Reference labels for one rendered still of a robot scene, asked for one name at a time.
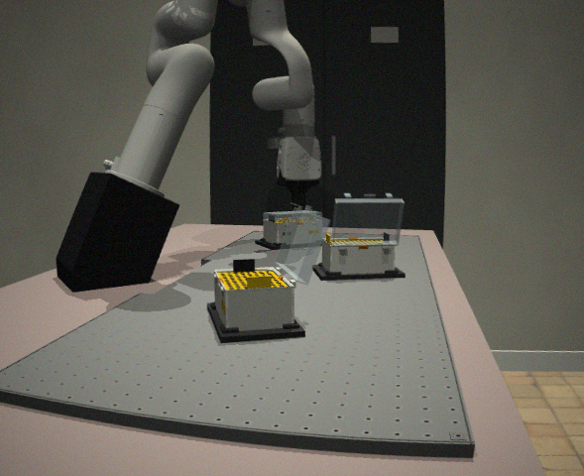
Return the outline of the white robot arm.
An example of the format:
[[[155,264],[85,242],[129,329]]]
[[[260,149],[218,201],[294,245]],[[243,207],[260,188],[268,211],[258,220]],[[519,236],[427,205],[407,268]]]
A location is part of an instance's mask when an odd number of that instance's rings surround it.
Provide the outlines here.
[[[278,129],[283,137],[314,137],[310,62],[288,30],[284,0],[228,1],[247,7],[252,38],[277,49],[288,66],[289,76],[267,78],[254,86],[255,104],[269,111],[287,109],[283,110],[283,127]],[[174,0],[158,11],[147,57],[147,78],[154,86],[121,157],[104,161],[109,170],[106,173],[165,196],[160,185],[190,114],[214,72],[209,50],[189,42],[211,32],[217,2]],[[278,149],[283,137],[268,139],[268,149]]]

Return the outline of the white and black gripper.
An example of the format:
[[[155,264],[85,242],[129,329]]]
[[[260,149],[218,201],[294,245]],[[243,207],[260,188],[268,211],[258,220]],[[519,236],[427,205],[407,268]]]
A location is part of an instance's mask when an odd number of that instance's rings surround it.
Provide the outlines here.
[[[311,186],[319,184],[321,178],[318,140],[314,137],[283,137],[278,151],[277,176],[278,185],[285,186],[292,193],[292,203],[304,210],[305,194]]]

